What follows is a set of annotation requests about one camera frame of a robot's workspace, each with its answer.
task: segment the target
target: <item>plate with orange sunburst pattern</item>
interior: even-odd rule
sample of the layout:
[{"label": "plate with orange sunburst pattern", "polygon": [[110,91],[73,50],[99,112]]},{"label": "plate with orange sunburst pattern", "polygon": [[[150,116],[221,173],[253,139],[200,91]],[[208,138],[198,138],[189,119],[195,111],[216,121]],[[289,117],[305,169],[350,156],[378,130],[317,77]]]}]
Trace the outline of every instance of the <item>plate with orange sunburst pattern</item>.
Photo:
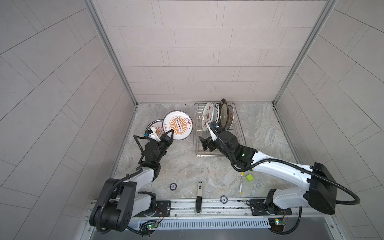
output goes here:
[{"label": "plate with orange sunburst pattern", "polygon": [[160,138],[163,134],[164,134],[164,131],[163,131],[163,120],[162,119],[159,119],[159,120],[156,120],[156,121],[153,121],[151,122],[148,127],[147,127],[147,130],[150,129],[151,127],[154,127],[155,130],[156,130],[156,135]]},{"label": "plate with orange sunburst pattern", "polygon": [[192,120],[191,117],[179,110],[169,112],[163,119],[163,130],[168,132],[174,130],[174,140],[186,139],[192,132]]}]

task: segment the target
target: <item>green cube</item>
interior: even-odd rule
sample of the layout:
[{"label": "green cube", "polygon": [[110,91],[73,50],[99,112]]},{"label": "green cube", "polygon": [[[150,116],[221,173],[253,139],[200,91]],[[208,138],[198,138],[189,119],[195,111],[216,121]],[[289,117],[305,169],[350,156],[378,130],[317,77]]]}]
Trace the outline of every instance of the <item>green cube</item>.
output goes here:
[{"label": "green cube", "polygon": [[253,176],[251,174],[248,174],[245,178],[248,180],[248,182],[253,180]]}]

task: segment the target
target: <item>yellow marker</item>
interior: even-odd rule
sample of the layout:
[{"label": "yellow marker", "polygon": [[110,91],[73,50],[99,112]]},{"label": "yellow marker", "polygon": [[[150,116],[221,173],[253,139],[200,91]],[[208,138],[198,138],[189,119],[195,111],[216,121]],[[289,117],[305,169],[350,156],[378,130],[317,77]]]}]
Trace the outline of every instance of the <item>yellow marker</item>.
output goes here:
[{"label": "yellow marker", "polygon": [[242,172],[240,177],[240,191],[239,191],[240,194],[241,194],[241,188],[243,187],[243,175],[244,173]]}]

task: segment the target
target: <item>tiled wall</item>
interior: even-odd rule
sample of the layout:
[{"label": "tiled wall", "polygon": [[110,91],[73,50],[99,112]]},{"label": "tiled wall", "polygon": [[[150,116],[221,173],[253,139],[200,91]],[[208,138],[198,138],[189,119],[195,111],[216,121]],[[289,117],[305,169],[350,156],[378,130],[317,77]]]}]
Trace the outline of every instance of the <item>tiled wall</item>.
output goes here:
[{"label": "tiled wall", "polygon": [[70,239],[133,109],[83,1],[0,1],[0,239]]},{"label": "tiled wall", "polygon": [[274,100],[325,1],[93,3],[144,103]]},{"label": "tiled wall", "polygon": [[382,0],[339,0],[277,104],[302,160],[360,197],[337,206],[349,240],[384,239],[383,12]]}]

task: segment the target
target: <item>dish rack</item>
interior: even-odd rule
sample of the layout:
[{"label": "dish rack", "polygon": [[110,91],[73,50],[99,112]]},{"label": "dish rack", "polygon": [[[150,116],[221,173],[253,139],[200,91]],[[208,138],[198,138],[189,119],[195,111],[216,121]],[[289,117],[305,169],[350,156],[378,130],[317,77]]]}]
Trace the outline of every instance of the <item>dish rack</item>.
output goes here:
[{"label": "dish rack", "polygon": [[[210,136],[209,131],[204,132],[201,128],[201,117],[203,115],[204,107],[207,103],[195,103],[195,118],[194,118],[194,132],[193,139],[195,144],[195,153],[198,157],[215,157],[215,156],[223,156],[219,150],[215,149],[210,152],[208,149],[203,150],[203,146],[199,140],[199,136],[203,138],[207,138]],[[232,102],[228,102],[228,105],[232,105],[233,107],[233,122],[231,127],[227,130],[231,132],[233,135],[237,137],[237,140],[240,145],[245,146],[245,139],[243,134],[243,129],[241,128],[239,117],[237,116],[236,106]]]}]

